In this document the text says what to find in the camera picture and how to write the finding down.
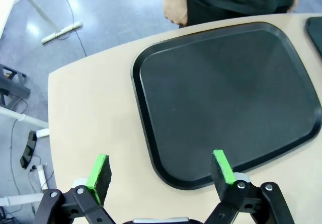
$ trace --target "person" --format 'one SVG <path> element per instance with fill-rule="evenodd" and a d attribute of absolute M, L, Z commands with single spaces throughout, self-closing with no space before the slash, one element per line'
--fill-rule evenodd
<path fill-rule="evenodd" d="M 164 0 L 172 23 L 196 25 L 216 20 L 291 12 L 298 0 Z"/>

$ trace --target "black cable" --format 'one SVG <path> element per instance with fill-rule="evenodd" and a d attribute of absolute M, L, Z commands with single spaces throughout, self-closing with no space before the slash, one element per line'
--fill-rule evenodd
<path fill-rule="evenodd" d="M 39 165 L 41 165 L 41 158 L 38 155 L 32 154 L 32 156 L 38 157 L 39 158 Z"/>
<path fill-rule="evenodd" d="M 25 103 L 26 103 L 26 107 L 25 107 L 25 109 L 24 109 L 24 110 L 22 111 L 22 113 L 21 113 L 21 114 L 23 114 L 23 113 L 27 110 L 27 108 L 28 108 L 28 103 L 27 103 L 24 99 L 22 99 L 22 98 L 20 98 L 20 100 L 22 100 L 23 102 L 25 102 Z M 14 175 L 14 170 L 13 170 L 13 167 L 12 167 L 12 144 L 13 144 L 13 134 L 14 134 L 14 128 L 15 128 L 15 125 L 16 125 L 17 120 L 18 120 L 18 119 L 16 119 L 16 120 L 14 121 L 14 123 L 13 123 L 13 125 L 12 125 L 12 129 L 11 129 L 11 139 L 10 139 L 10 169 L 11 169 L 11 174 L 12 174 L 12 178 L 13 178 L 13 180 L 14 180 L 14 184 L 15 184 L 16 190 L 17 190 L 18 194 L 19 194 L 19 195 L 21 195 L 21 194 L 20 194 L 20 190 L 19 190 L 19 188 L 18 188 L 18 186 L 17 186 L 17 183 L 16 183 L 16 179 L 15 179 L 15 175 Z M 21 209 L 22 209 L 22 205 L 20 206 L 20 208 L 19 208 L 18 210 L 15 210 L 15 211 L 11 212 L 10 214 L 15 213 L 15 212 L 17 212 L 17 211 L 20 211 Z"/>
<path fill-rule="evenodd" d="M 74 27 L 74 13 L 73 13 L 72 10 L 70 10 L 70 11 L 71 11 L 71 16 L 72 16 L 72 26 Z M 65 39 L 67 39 L 71 35 L 71 33 L 72 33 L 72 30 L 69 32 L 69 34 L 65 38 L 57 38 L 57 39 L 59 39 L 59 40 L 65 40 Z"/>
<path fill-rule="evenodd" d="M 72 25 L 73 25 L 73 27 L 74 27 L 74 13 L 73 13 L 72 8 L 71 8 L 71 6 L 70 6 L 70 4 L 69 4 L 69 1 L 68 1 L 68 0 L 66 0 L 66 2 L 67 2 L 68 6 L 69 6 L 69 8 L 70 8 L 70 12 L 71 12 L 71 15 L 72 15 Z M 79 35 L 78 35 L 77 30 L 76 30 L 76 29 L 73 29 L 73 30 L 75 31 L 75 33 L 76 33 L 76 35 L 77 35 L 77 38 L 78 38 L 78 40 L 79 40 L 79 43 L 81 44 L 81 47 L 82 47 L 82 49 L 83 49 L 83 52 L 84 52 L 85 57 L 87 57 L 86 50 L 85 50 L 85 48 L 84 48 L 84 46 L 83 46 L 83 43 L 82 43 L 82 41 L 81 41 L 81 38 L 80 38 L 80 37 L 79 37 Z M 69 33 L 69 35 L 68 35 L 67 37 L 65 37 L 65 38 L 63 38 L 63 39 L 61 39 L 61 40 L 67 39 L 67 38 L 70 36 L 70 34 L 71 34 L 71 33 L 72 33 L 72 31 Z"/>
<path fill-rule="evenodd" d="M 84 48 L 84 46 L 83 46 L 82 41 L 80 40 L 80 37 L 79 37 L 79 35 L 78 35 L 78 32 L 77 32 L 76 30 L 75 30 L 75 32 L 76 32 L 77 38 L 78 38 L 78 40 L 79 40 L 79 42 L 80 42 L 80 44 L 81 44 L 81 47 L 83 48 L 84 55 L 85 55 L 85 57 L 87 57 L 87 54 L 86 54 L 85 48 Z"/>
<path fill-rule="evenodd" d="M 48 180 L 46 180 L 46 182 L 41 186 L 41 188 L 40 188 L 40 191 L 42 190 L 42 187 L 44 187 L 44 185 L 51 179 L 51 177 L 53 177 L 53 175 L 54 175 L 54 171 L 52 171 L 52 173 L 51 173 L 51 175 L 50 175 L 50 177 L 49 177 L 49 179 Z"/>
<path fill-rule="evenodd" d="M 6 209 L 4 209 L 3 207 L 1 208 L 1 215 L 0 215 L 0 223 L 1 224 L 10 224 L 10 223 L 18 223 L 21 224 L 21 222 L 14 217 L 14 215 L 12 215 L 11 213 L 7 213 Z"/>
<path fill-rule="evenodd" d="M 36 190 L 35 190 L 35 188 L 34 188 L 34 186 L 32 185 L 32 183 L 31 183 L 31 181 L 30 181 L 30 171 L 28 172 L 28 181 L 29 181 L 29 184 L 30 184 L 30 186 L 31 186 L 31 188 L 32 188 L 32 190 L 34 191 L 34 193 L 36 194 Z"/>

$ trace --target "tray rim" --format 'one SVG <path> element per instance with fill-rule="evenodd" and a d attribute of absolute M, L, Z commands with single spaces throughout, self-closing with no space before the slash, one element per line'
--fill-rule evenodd
<path fill-rule="evenodd" d="M 211 153 L 209 153 L 209 176 L 203 177 L 201 179 L 192 180 L 192 181 L 180 180 L 180 179 L 172 176 L 171 174 L 169 174 L 165 170 L 165 168 L 163 167 L 162 162 L 160 160 L 159 154 L 158 154 L 157 145 L 156 145 L 154 132 L 153 132 L 153 126 L 152 126 L 152 122 L 149 117 L 150 111 L 149 111 L 148 103 L 145 100 L 146 99 L 145 90 L 144 90 L 144 87 L 142 84 L 142 78 L 141 78 L 142 64 L 150 56 L 152 56 L 156 53 L 159 53 L 160 51 L 149 54 L 147 57 L 144 58 L 144 60 L 139 65 L 138 65 L 137 61 L 140 57 L 142 57 L 143 54 L 147 53 L 151 48 L 153 48 L 157 45 L 161 45 L 163 43 L 167 43 L 167 42 L 175 40 L 175 39 L 191 37 L 192 35 L 195 35 L 195 34 L 205 33 L 205 32 L 209 32 L 209 31 L 216 31 L 216 30 L 221 30 L 221 29 L 226 29 L 226 28 L 232 28 L 232 27 L 235 28 L 238 26 L 245 26 L 245 25 L 261 25 L 264 27 L 269 27 L 271 30 L 274 29 L 276 32 L 273 33 L 270 30 L 267 30 L 267 31 L 269 31 L 270 33 L 273 33 L 274 35 L 277 35 L 277 37 L 279 37 L 279 38 L 283 37 L 285 39 L 284 41 L 282 41 L 283 45 L 288 46 L 288 47 L 286 47 L 286 49 L 288 51 L 289 50 L 293 51 L 294 52 L 293 57 L 298 58 L 299 62 L 301 63 L 301 64 L 295 64 L 294 67 L 295 67 L 297 73 L 300 76 L 302 76 L 301 77 L 302 83 L 306 86 L 305 89 L 307 91 L 308 97 L 310 98 L 310 100 L 312 101 L 312 103 L 314 105 L 315 119 L 314 119 L 314 124 L 313 124 L 312 129 L 307 135 L 302 136 L 301 138 L 297 139 L 296 141 L 291 142 L 288 145 L 285 145 L 275 151 L 272 151 L 272 152 L 267 153 L 261 157 L 253 159 L 251 161 L 248 161 L 242 165 L 236 166 L 236 167 L 234 167 L 233 171 L 234 172 L 247 172 L 247 171 L 253 170 L 255 168 L 258 168 L 264 164 L 267 164 L 271 161 L 274 161 L 275 159 L 282 157 L 282 156 L 288 154 L 289 152 L 296 150 L 297 148 L 301 147 L 302 145 L 310 142 L 310 140 L 313 140 L 318 135 L 318 133 L 321 129 L 322 107 L 321 107 L 321 103 L 318 99 L 318 96 L 316 94 L 314 85 L 313 85 L 313 83 L 306 71 L 306 68 L 305 68 L 301 58 L 299 57 L 297 51 L 295 50 L 292 42 L 287 37 L 287 35 L 277 26 L 270 24 L 268 22 L 264 22 L 264 21 L 255 21 L 255 22 L 250 22 L 250 23 L 236 24 L 236 25 L 229 25 L 229 26 L 224 26 L 224 27 L 220 27 L 220 28 L 208 29 L 208 30 L 194 32 L 191 34 L 178 36 L 178 37 L 174 37 L 171 39 L 156 42 L 156 43 L 151 44 L 151 45 L 147 46 L 146 48 L 142 49 L 138 53 L 136 58 L 134 59 L 132 66 L 131 66 L 131 81 L 132 81 L 132 85 L 133 85 L 133 89 L 134 89 L 135 99 L 136 99 L 136 103 L 137 103 L 137 107 L 138 107 L 138 111 L 139 111 L 139 116 L 140 116 L 140 120 L 141 120 L 141 124 L 142 124 L 142 128 L 143 128 L 143 133 L 144 133 L 144 137 L 145 137 L 145 142 L 146 142 L 146 146 L 148 149 L 149 158 L 150 158 L 152 167 L 153 167 L 154 171 L 156 172 L 156 174 L 166 184 L 170 185 L 171 187 L 174 187 L 176 189 L 181 189 L 181 190 L 195 190 L 195 189 L 200 189 L 202 187 L 209 186 L 209 185 L 213 184 L 213 181 L 210 176 L 210 162 L 211 162 L 210 155 L 211 155 Z"/>
<path fill-rule="evenodd" d="M 306 21 L 305 21 L 305 29 L 306 29 L 307 34 L 309 35 L 310 40 L 313 42 L 317 52 L 322 57 L 322 46 L 319 46 L 317 44 L 316 38 L 312 35 L 311 29 L 310 29 L 311 22 L 314 21 L 314 20 L 321 20 L 322 21 L 322 16 L 307 18 Z"/>

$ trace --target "black tray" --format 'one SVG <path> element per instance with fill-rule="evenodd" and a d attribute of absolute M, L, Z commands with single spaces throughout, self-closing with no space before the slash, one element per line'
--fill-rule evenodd
<path fill-rule="evenodd" d="M 145 49 L 132 79 L 150 159 L 178 189 L 209 185 L 223 149 L 243 172 L 312 139 L 321 106 L 287 36 L 257 22 Z"/>
<path fill-rule="evenodd" d="M 322 57 L 322 17 L 312 17 L 306 20 L 306 30 Z"/>

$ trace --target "gray carpet floor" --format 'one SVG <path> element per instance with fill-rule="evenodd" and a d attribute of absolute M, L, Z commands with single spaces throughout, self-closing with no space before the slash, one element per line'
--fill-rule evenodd
<path fill-rule="evenodd" d="M 35 1 L 60 27 L 72 23 L 72 16 L 65 0 Z M 177 28 L 164 18 L 162 0 L 69 1 L 73 8 L 74 20 L 82 21 L 84 24 L 78 30 L 78 34 L 87 55 Z M 322 13 L 322 0 L 299 0 L 295 12 Z M 14 5 L 0 39 L 0 63 L 22 71 L 28 76 L 26 86 L 31 89 L 31 95 L 26 100 L 28 108 L 25 113 L 44 121 L 48 121 L 48 74 L 85 56 L 75 32 L 65 40 L 53 40 L 42 45 L 41 39 L 52 32 L 31 5 L 26 0 L 21 0 Z M 16 111 L 22 112 L 25 107 L 25 103 L 20 102 Z M 18 194 L 10 168 L 13 123 L 13 119 L 0 115 L 0 158 L 3 163 L 0 171 L 0 197 Z M 13 132 L 12 167 L 21 194 L 33 193 L 31 184 L 37 192 L 40 190 L 37 172 L 29 174 L 30 184 L 29 169 L 23 170 L 19 163 L 29 131 L 37 129 L 30 124 L 17 122 Z M 35 154 L 41 157 L 46 177 L 49 177 L 53 167 L 48 137 L 38 140 Z M 33 158 L 32 164 L 39 164 L 39 159 Z M 56 187 L 54 176 L 48 181 L 48 186 Z M 8 207 L 7 211 L 13 212 L 19 209 L 20 206 L 13 206 Z M 22 209 L 13 215 L 21 223 L 31 223 L 33 219 L 31 205 L 22 206 Z"/>

